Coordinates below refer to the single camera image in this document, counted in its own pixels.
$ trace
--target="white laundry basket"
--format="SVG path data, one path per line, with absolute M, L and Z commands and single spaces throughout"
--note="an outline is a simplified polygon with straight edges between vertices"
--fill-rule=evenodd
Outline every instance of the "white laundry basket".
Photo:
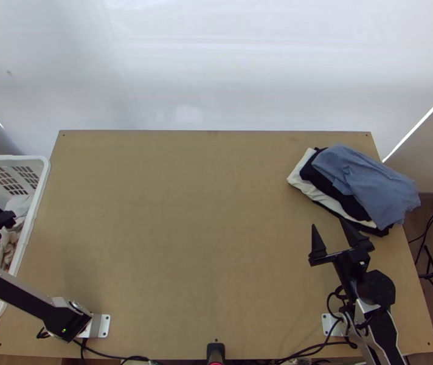
M 32 203 L 10 264 L 9 274 L 11 275 L 16 276 L 19 270 L 49 170 L 50 163 L 42 156 L 0 156 L 0 208 L 5 208 L 13 196 L 32 195 Z M 5 302 L 0 301 L 0 316 L 6 306 Z

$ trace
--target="black cable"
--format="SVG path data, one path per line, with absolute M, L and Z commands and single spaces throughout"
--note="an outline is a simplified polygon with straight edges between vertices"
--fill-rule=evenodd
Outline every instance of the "black cable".
M 339 287 L 337 287 L 337 289 L 335 289 L 335 291 L 332 291 L 330 294 L 328 294 L 328 297 L 327 297 L 327 309 L 328 309 L 328 313 L 329 313 L 330 316 L 332 316 L 333 318 L 340 319 L 340 320 L 341 320 L 342 318 L 341 318 L 341 317 L 337 317 L 337 316 L 335 316 L 335 315 L 333 314 L 332 310 L 330 309 L 330 299 L 331 299 L 332 296 L 337 297 L 338 299 L 340 299 L 340 300 L 342 301 L 343 306 L 345 307 L 345 306 L 346 306 L 346 304 L 345 304 L 345 300 L 344 300 L 343 297 L 340 295 L 340 292 L 341 292 L 342 290 L 343 290 L 343 286 L 340 285 Z
M 306 349 L 303 349 L 301 351 L 298 351 L 298 352 L 292 354 L 291 356 L 288 356 L 288 357 L 285 357 L 285 358 L 282 358 L 282 359 L 277 359 L 275 361 L 275 363 L 277 365 L 280 365 L 280 364 L 285 363 L 286 361 L 288 361 L 290 359 L 293 359 L 293 358 L 313 356 L 313 355 L 317 354 L 318 352 L 320 352 L 322 349 L 324 349 L 325 346 L 331 346 L 331 345 L 349 345 L 350 346 L 350 344 L 353 344 L 353 343 L 350 342 L 349 340 L 348 341 L 329 342 L 330 341 L 330 337 L 331 337 L 331 333 L 333 332 L 334 328 L 338 325 L 338 323 L 341 322 L 342 320 L 343 319 L 338 319 L 331 326 L 330 331 L 328 332 L 328 335 L 327 335 L 327 337 L 325 339 L 325 342 L 323 342 L 322 344 L 316 344 L 316 345 L 313 345 L 313 346 L 309 346 Z
M 429 228 L 431 228 L 432 224 L 433 224 L 433 220 L 430 222 L 429 226 L 426 227 L 423 240 L 421 241 L 421 245 L 419 246 L 418 254 L 416 255 L 416 259 L 414 260 L 414 265 L 416 265 L 419 261 L 419 256 L 421 256 L 421 251 L 423 250 L 424 244 L 426 243 L 426 237 L 428 235 Z
M 428 222 L 426 223 L 426 229 L 424 230 L 423 234 L 421 234 L 419 237 L 416 237 L 413 240 L 408 241 L 408 243 L 412 243 L 414 241 L 417 241 L 423 237 L 425 237 L 428 234 L 428 230 L 431 227 L 431 225 L 433 224 L 433 214 L 431 215 L 431 217 L 429 217 Z M 421 244 L 421 248 L 419 250 L 419 252 L 421 252 L 421 250 L 423 249 L 424 243 Z
M 87 351 L 89 351 L 91 353 L 94 353 L 95 355 L 98 355 L 98 356 L 101 356 L 101 357 L 104 357 L 104 358 L 107 358 L 107 359 L 123 360 L 120 365 L 125 364 L 129 360 L 134 360 L 134 361 L 150 361 L 149 358 L 147 358 L 145 356 L 138 356 L 138 355 L 129 356 L 129 357 L 107 355 L 105 353 L 98 352 L 98 351 L 96 351 L 96 350 L 91 349 L 90 347 L 88 347 L 86 345 L 87 341 L 88 341 L 88 338 L 83 339 L 83 342 L 80 342 L 80 341 L 78 341 L 76 339 L 73 340 L 74 343 L 76 343 L 78 346 L 81 347 L 81 352 L 83 352 L 84 350 L 87 350 Z
M 83 355 L 83 351 L 85 350 L 87 340 L 88 338 L 83 338 L 83 341 L 81 342 L 83 345 L 80 346 L 80 359 L 83 365 L 87 365 L 85 361 L 85 356 Z
M 432 222 L 433 222 L 433 214 L 431 215 L 431 217 L 429 217 L 428 222 L 426 223 L 426 229 L 424 230 L 423 234 L 421 234 L 420 236 L 416 237 L 415 239 L 413 239 L 411 241 L 407 241 L 407 243 L 412 243 L 414 241 L 417 241 L 417 240 L 423 238 L 424 235 L 428 233 L 428 229 L 429 229 L 429 227 L 431 227 Z

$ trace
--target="folded clothes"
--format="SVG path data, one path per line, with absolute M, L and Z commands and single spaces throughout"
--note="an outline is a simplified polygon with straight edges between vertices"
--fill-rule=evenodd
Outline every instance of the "folded clothes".
M 348 146 L 336 144 L 311 165 L 345 196 L 354 196 L 378 229 L 404 223 L 406 211 L 421 205 L 414 181 Z
M 343 210 L 346 211 L 351 217 L 358 221 L 370 221 L 372 220 L 368 213 L 365 211 L 357 199 L 352 195 L 344 195 L 337 188 L 333 186 L 333 183 L 328 180 L 320 171 L 313 167 L 313 161 L 324 151 L 317 149 L 317 153 L 306 162 L 300 171 L 300 176 L 303 180 L 307 180 L 316 186 L 317 189 L 322 191 L 324 194 L 338 200 Z
M 329 211 L 331 214 L 333 214 L 335 217 L 340 217 L 340 214 L 338 214 L 337 212 L 334 212 L 333 210 L 329 209 L 327 206 L 324 206 L 323 204 L 321 204 L 319 201 L 313 201 L 314 204 L 319 205 L 321 208 L 325 208 L 327 211 Z M 372 228 L 372 227 L 368 227 L 368 226 L 364 226 L 363 224 L 357 223 L 355 221 L 351 221 L 346 219 L 347 222 L 349 222 L 355 229 L 368 233 L 368 234 L 373 234 L 376 235 L 377 237 L 384 237 L 387 236 L 389 234 L 389 229 L 392 228 L 392 224 L 385 228 L 385 229 L 378 229 L 378 228 Z
M 292 186 L 301 190 L 309 199 L 320 203 L 320 205 L 326 207 L 333 212 L 336 212 L 340 216 L 344 217 L 348 221 L 358 223 L 362 226 L 367 226 L 372 229 L 376 229 L 377 225 L 373 221 L 357 220 L 349 215 L 341 206 L 340 202 L 319 190 L 311 182 L 303 180 L 300 175 L 301 169 L 304 165 L 315 155 L 317 151 L 308 148 L 303 156 L 303 158 L 297 163 L 294 170 L 288 176 L 288 183 Z

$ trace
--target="wooden tabletop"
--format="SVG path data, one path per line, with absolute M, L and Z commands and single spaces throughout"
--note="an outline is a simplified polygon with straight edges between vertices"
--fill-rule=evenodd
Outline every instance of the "wooden tabletop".
M 110 314 L 109 336 L 88 344 L 113 355 L 201 359 L 218 339 L 228 358 L 277 358 L 321 343 L 340 283 L 333 265 L 308 264 L 311 224 L 328 252 L 347 241 L 286 177 L 308 147 L 337 142 L 378 159 L 362 132 L 62 131 L 18 277 Z M 370 269 L 397 289 L 401 351 L 433 351 L 403 228 L 371 239 Z M 41 326 L 8 306 L 0 353 L 79 357 L 76 344 L 36 339 Z

